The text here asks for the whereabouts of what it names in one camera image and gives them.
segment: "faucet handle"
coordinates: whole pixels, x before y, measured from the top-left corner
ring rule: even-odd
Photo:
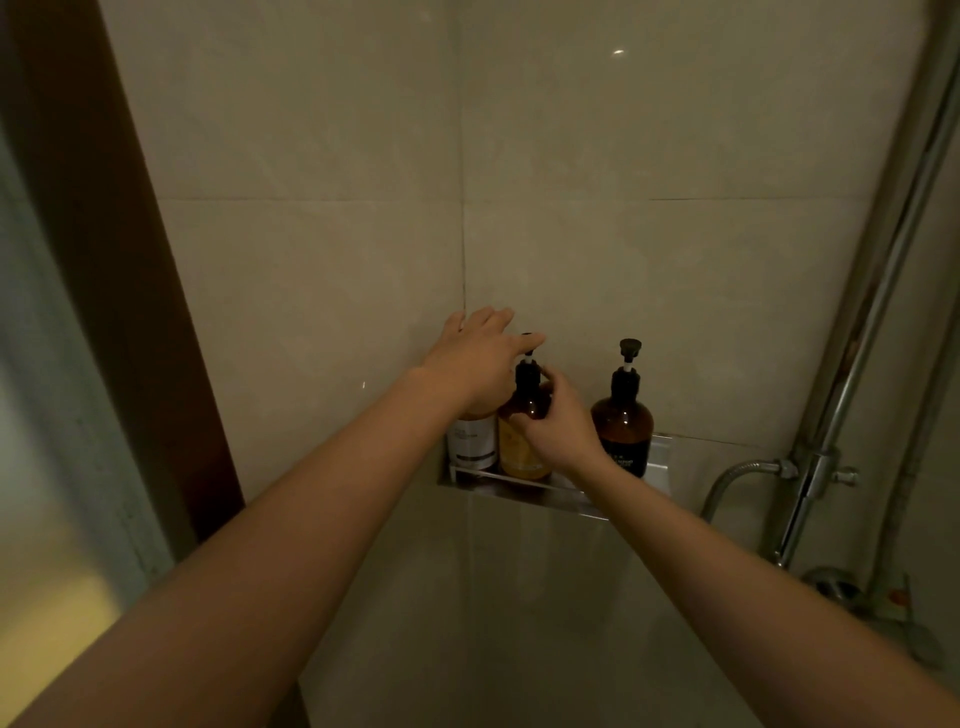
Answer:
[[[857,468],[853,468],[849,465],[843,468],[837,468],[837,470],[833,473],[831,480],[834,483],[843,483],[844,485],[848,485],[852,488],[860,482],[860,471]]]

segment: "black label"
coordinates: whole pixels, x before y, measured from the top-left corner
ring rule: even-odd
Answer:
[[[650,441],[644,440],[642,443],[612,443],[609,440],[600,439],[603,449],[613,458],[613,462],[623,468],[631,475],[643,477],[647,472],[647,457],[650,455]]]

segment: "right hand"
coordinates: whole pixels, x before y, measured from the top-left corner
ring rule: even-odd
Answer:
[[[550,411],[542,420],[523,414],[510,418],[547,465],[567,477],[576,477],[591,465],[609,460],[600,445],[593,419],[580,401],[577,390],[560,371],[543,367],[553,385]]]

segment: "brown bottle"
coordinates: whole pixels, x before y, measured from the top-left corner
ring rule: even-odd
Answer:
[[[540,365],[533,352],[527,352],[516,365],[516,390],[510,400],[497,410],[500,434],[500,470],[511,477],[543,480],[550,469],[511,424],[510,416],[522,412],[531,420],[542,420],[550,409],[550,393],[540,389]]]
[[[650,439],[654,434],[653,415],[636,400],[640,375],[633,362],[640,346],[636,339],[620,342],[624,364],[613,373],[611,395],[590,409],[603,449],[617,465],[637,477],[647,472]]]

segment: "bottle label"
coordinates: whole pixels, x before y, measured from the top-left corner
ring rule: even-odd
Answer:
[[[496,415],[457,420],[446,431],[446,450],[458,468],[482,471],[496,463]]]
[[[530,447],[526,438],[506,420],[500,420],[500,469],[512,477],[540,480],[550,469]]]
[[[647,472],[647,458],[650,456],[649,440],[624,445],[600,438],[600,443],[603,445],[603,449],[607,451],[607,455],[613,458],[613,462],[631,475],[643,477],[643,474]]]

